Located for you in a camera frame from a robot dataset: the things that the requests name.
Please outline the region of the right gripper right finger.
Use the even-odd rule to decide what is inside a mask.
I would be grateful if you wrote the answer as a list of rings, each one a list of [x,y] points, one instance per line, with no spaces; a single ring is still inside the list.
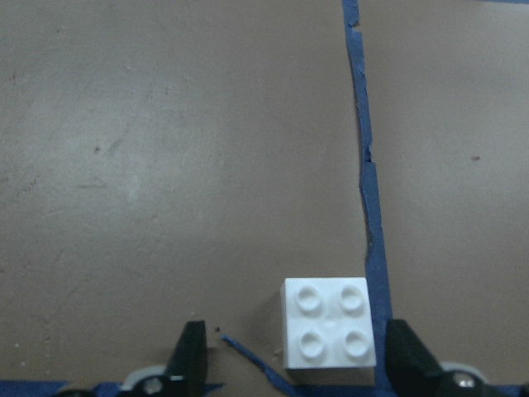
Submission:
[[[448,371],[403,319],[387,322],[385,371],[398,396],[490,396],[491,388],[463,370]]]

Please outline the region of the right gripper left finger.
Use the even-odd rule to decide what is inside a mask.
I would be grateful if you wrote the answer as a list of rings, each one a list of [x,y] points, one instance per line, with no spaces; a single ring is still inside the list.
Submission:
[[[207,333],[203,320],[185,323],[165,366],[131,373],[118,396],[202,396],[207,379]]]

